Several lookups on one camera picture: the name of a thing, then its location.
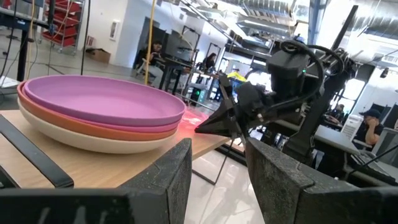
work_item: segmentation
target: stack of plates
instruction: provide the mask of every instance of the stack of plates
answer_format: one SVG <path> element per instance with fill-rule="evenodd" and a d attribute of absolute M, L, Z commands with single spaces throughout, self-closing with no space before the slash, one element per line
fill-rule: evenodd
<path fill-rule="evenodd" d="M 18 86 L 19 108 L 43 134 L 96 152 L 156 149 L 176 135 L 185 111 L 173 95 L 137 83 L 79 75 L 40 77 Z"/>

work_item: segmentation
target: yellow pole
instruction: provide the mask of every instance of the yellow pole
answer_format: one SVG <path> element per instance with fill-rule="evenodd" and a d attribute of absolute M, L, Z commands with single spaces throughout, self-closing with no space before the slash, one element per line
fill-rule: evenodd
<path fill-rule="evenodd" d="M 152 9 L 150 11 L 150 20 L 149 20 L 149 40 L 148 40 L 148 52 L 147 52 L 147 62 L 145 64 L 145 85 L 148 85 L 148 69 L 149 69 L 149 59 L 150 59 L 150 48 L 152 47 L 152 26 L 154 23 L 154 15 L 155 15 L 155 5 L 156 0 L 152 0 Z"/>

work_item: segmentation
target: desk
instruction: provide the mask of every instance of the desk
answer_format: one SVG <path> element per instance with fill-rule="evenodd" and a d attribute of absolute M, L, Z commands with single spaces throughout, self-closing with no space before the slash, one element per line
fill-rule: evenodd
<path fill-rule="evenodd" d="M 336 130 L 338 130 L 338 131 L 341 131 L 341 130 L 343 129 L 343 125 L 333 123 L 333 122 L 331 122 L 331 121 L 328 121 L 327 119 L 324 119 L 323 122 L 324 122 L 325 125 L 327 125 L 327 126 L 333 128 L 333 129 L 336 129 Z"/>
<path fill-rule="evenodd" d="M 356 144 L 360 144 L 361 146 L 363 146 L 362 149 L 366 149 L 366 148 L 370 148 L 370 149 L 371 149 L 371 148 L 373 147 L 373 146 L 371 146 L 371 145 L 369 145 L 369 144 L 366 144 L 365 142 L 362 142 L 362 141 L 357 140 L 357 139 L 354 139 L 353 142 L 356 143 Z"/>
<path fill-rule="evenodd" d="M 398 169 L 397 168 L 395 168 L 393 166 L 390 166 L 388 164 L 385 164 L 383 162 L 377 162 L 377 164 L 379 165 L 379 167 L 384 169 L 384 171 L 386 171 L 391 177 L 395 178 L 396 182 L 398 181 Z M 350 173 L 354 169 L 352 167 L 350 167 L 349 165 L 345 164 L 343 170 L 346 173 Z M 374 178 L 374 177 L 372 177 L 370 175 L 367 175 L 365 173 L 362 173 L 360 171 L 356 171 L 355 173 L 352 174 L 352 176 L 355 176 L 355 177 L 357 177 L 357 178 L 359 178 L 361 180 L 364 180 L 364 181 L 366 181 L 368 183 L 371 183 L 371 184 L 373 184 L 375 186 L 378 186 L 378 187 L 390 187 L 391 186 L 388 183 L 385 183 L 385 182 L 383 182 L 383 181 L 381 181 L 381 180 L 379 180 L 377 178 Z"/>
<path fill-rule="evenodd" d="M 189 64 L 183 63 L 183 62 L 179 62 L 177 60 L 174 60 L 172 58 L 167 58 L 167 57 L 163 58 L 162 63 L 165 63 L 165 70 L 162 75 L 162 79 L 160 80 L 160 85 L 159 85 L 160 90 L 163 90 L 163 84 L 164 84 L 164 81 L 166 80 L 166 77 L 167 77 L 167 81 L 166 81 L 166 85 L 165 85 L 165 91 L 169 90 L 169 85 L 170 85 L 170 80 L 171 80 L 171 75 L 169 73 L 170 73 L 171 69 L 178 70 L 178 75 L 175 79 L 173 92 L 172 92 L 172 94 L 174 95 L 175 91 L 177 90 L 178 82 L 180 81 L 182 70 L 186 67 L 192 68 L 192 65 L 189 65 Z"/>
<path fill-rule="evenodd" d="M 274 123 L 281 125 L 285 128 L 289 128 L 295 133 L 300 129 L 299 126 L 283 120 L 278 120 Z M 337 149 L 341 149 L 342 151 L 345 151 L 347 153 L 360 155 L 358 149 L 343 133 L 327 128 L 325 126 L 319 125 L 317 131 L 315 132 L 314 139 L 316 141 L 333 146 Z"/>
<path fill-rule="evenodd" d="M 229 138 L 222 136 L 195 133 L 195 127 L 205 117 L 194 111 L 187 111 L 174 140 L 161 148 L 131 155 L 102 154 L 77 149 L 50 139 L 36 131 L 19 110 L 0 113 L 59 165 L 74 180 L 76 188 L 118 187 L 150 166 L 183 138 L 192 139 L 193 159 L 229 141 Z M 53 187 L 4 137 L 0 138 L 0 146 L 0 164 L 21 187 Z"/>

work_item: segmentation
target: yellow object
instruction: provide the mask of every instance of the yellow object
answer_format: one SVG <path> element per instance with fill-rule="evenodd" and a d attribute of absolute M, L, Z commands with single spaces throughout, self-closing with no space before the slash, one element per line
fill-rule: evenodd
<path fill-rule="evenodd" d="M 149 70 L 149 59 L 150 59 L 150 49 L 152 48 L 152 26 L 154 25 L 155 16 L 155 4 L 156 0 L 152 0 L 152 9 L 150 10 L 150 20 L 149 20 L 149 39 L 148 39 L 148 51 L 147 51 L 147 62 L 145 64 L 145 80 L 144 84 L 148 85 L 148 70 Z"/>
<path fill-rule="evenodd" d="M 242 81 L 242 82 L 246 82 L 246 79 L 243 77 L 243 76 L 241 76 L 238 72 L 231 72 L 231 73 L 229 73 L 228 75 L 227 75 L 227 77 L 228 78 L 235 78 L 235 79 L 237 79 L 237 80 L 239 80 L 239 81 Z"/>

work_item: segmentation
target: white plate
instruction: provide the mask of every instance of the white plate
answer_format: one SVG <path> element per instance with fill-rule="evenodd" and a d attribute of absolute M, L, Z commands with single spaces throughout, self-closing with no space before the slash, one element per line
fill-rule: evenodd
<path fill-rule="evenodd" d="M 69 131 L 60 128 L 56 125 L 50 124 L 29 113 L 21 105 L 19 100 L 18 100 L 18 105 L 19 105 L 19 110 L 21 111 L 25 119 L 41 133 L 45 134 L 46 136 L 56 141 L 67 144 L 69 146 L 89 151 L 112 153 L 112 154 L 132 154 L 132 153 L 146 152 L 153 149 L 157 149 L 160 146 L 163 146 L 164 144 L 172 140 L 178 132 L 177 131 L 175 134 L 173 134 L 170 137 L 155 141 L 119 141 L 119 140 L 98 138 L 98 137 L 88 136 L 85 134 Z"/>

